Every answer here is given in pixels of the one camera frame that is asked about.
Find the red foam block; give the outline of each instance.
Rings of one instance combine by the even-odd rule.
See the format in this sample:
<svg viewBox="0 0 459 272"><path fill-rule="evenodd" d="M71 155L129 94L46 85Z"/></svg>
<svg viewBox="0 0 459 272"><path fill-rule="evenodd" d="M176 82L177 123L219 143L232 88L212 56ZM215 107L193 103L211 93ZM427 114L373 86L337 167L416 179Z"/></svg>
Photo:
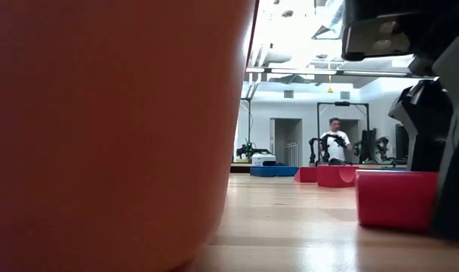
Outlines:
<svg viewBox="0 0 459 272"><path fill-rule="evenodd" d="M360 224L429 231L437 180L434 172L358 170Z"/></svg>
<svg viewBox="0 0 459 272"><path fill-rule="evenodd" d="M298 182L317 182L317 168L300 167L294 180Z"/></svg>
<svg viewBox="0 0 459 272"><path fill-rule="evenodd" d="M320 187L343 188L354 187L358 166L319 165L317 167L317 184Z"/></svg>

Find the red cylinder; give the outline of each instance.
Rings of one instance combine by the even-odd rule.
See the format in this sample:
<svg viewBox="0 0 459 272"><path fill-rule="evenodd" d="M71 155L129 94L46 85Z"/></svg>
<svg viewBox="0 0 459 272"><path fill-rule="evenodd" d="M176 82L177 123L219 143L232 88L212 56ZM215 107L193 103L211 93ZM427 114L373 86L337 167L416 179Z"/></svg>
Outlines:
<svg viewBox="0 0 459 272"><path fill-rule="evenodd" d="M363 226L427 232L438 173L358 170L356 193Z"/></svg>
<svg viewBox="0 0 459 272"><path fill-rule="evenodd" d="M223 210L254 9L0 1L0 271L195 256Z"/></svg>

